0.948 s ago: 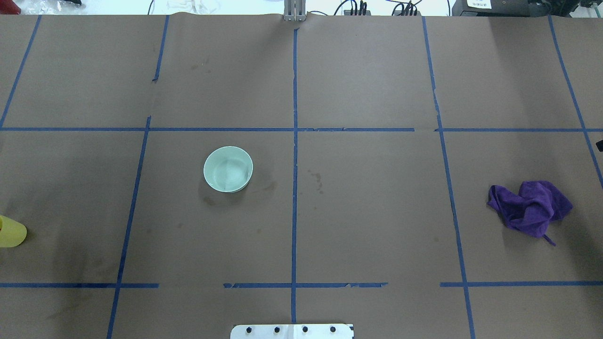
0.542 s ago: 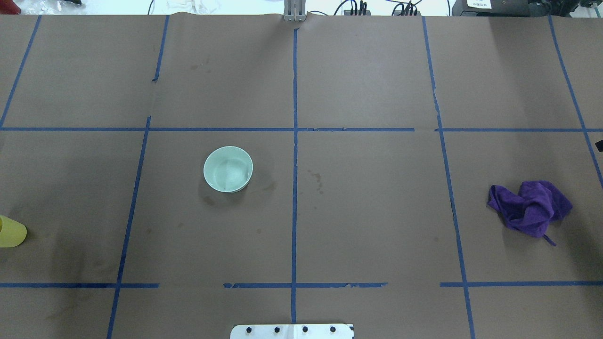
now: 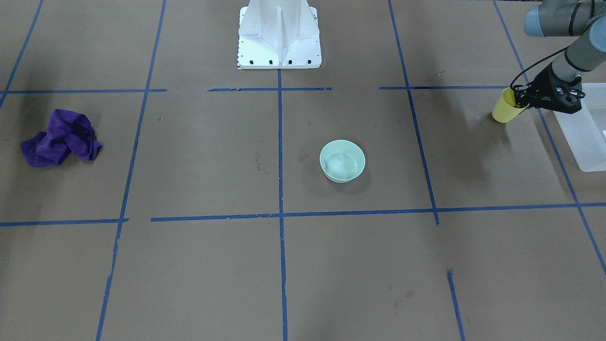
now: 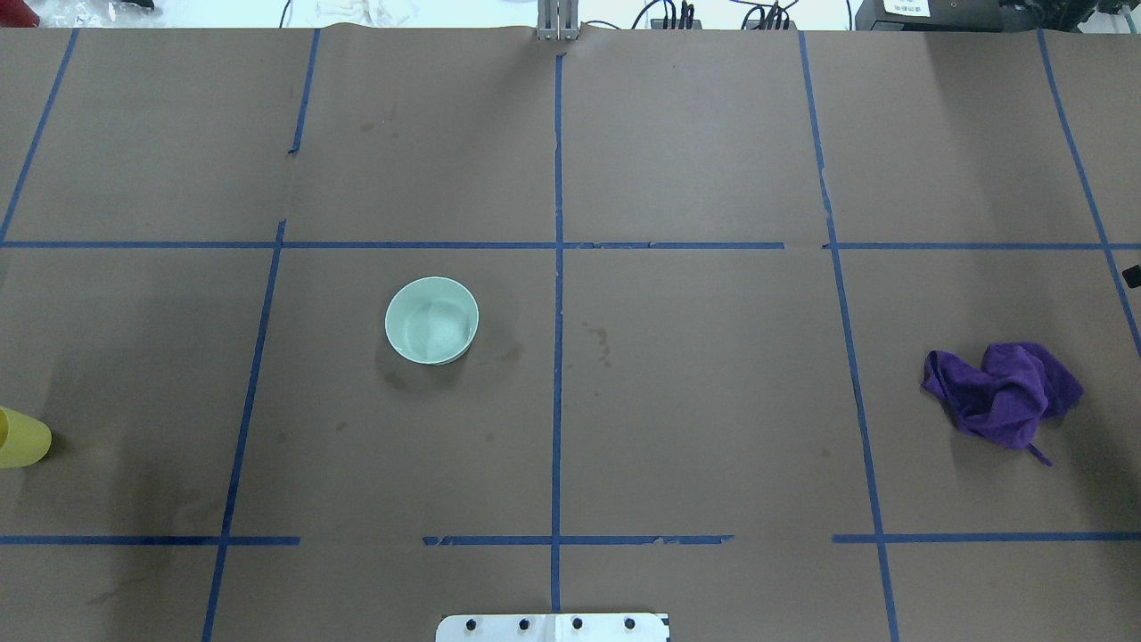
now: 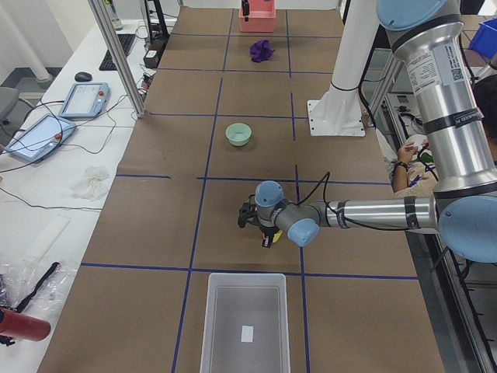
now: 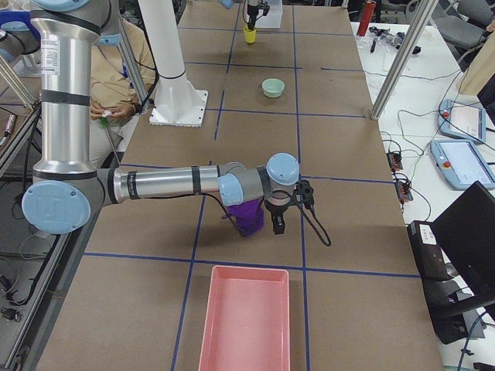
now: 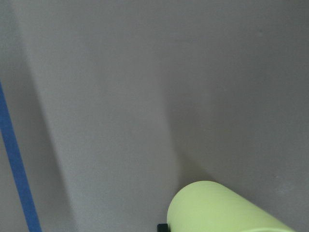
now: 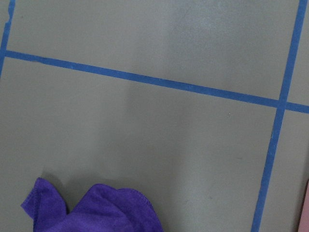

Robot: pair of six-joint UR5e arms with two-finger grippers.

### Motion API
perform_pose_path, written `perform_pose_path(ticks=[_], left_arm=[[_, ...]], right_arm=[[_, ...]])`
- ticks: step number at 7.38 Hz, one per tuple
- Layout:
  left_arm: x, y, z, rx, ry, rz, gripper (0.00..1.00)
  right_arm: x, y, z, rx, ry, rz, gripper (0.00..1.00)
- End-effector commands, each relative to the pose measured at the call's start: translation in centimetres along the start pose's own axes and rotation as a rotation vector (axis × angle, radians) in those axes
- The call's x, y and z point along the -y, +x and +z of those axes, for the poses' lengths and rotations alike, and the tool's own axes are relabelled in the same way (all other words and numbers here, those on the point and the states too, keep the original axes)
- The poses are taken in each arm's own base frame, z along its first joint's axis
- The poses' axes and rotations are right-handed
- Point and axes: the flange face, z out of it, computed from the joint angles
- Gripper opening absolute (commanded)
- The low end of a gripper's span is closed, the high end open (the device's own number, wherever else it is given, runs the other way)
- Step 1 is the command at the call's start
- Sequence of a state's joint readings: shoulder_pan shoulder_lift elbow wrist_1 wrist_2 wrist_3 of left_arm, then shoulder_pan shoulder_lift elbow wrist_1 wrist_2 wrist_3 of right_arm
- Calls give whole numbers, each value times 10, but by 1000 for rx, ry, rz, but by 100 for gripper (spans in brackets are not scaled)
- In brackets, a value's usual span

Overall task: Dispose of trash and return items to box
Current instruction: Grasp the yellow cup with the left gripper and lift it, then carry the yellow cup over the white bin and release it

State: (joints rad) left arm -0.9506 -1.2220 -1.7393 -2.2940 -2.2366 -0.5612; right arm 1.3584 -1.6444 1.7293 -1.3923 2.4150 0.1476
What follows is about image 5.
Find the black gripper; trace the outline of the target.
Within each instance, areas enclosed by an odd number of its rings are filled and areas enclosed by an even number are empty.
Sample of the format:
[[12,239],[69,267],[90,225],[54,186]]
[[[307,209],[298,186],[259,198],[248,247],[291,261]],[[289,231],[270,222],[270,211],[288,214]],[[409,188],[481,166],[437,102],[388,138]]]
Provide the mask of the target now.
[[264,236],[262,239],[262,247],[269,248],[269,237],[274,237],[278,232],[278,228],[276,226],[265,226],[262,223],[259,223],[259,229]]

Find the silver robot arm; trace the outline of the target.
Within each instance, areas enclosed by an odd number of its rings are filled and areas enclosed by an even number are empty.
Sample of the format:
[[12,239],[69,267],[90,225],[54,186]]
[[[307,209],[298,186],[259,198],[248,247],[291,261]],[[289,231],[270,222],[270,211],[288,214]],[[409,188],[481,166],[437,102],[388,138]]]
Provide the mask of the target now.
[[357,97],[368,49],[379,26],[407,68],[437,183],[430,197],[387,200],[287,200],[274,181],[260,183],[240,224],[258,226],[271,244],[284,232],[308,245],[322,227],[437,231],[454,253],[479,263],[496,260],[496,167],[464,67],[457,1],[354,1],[349,8],[328,91],[308,104],[314,135],[356,134]]

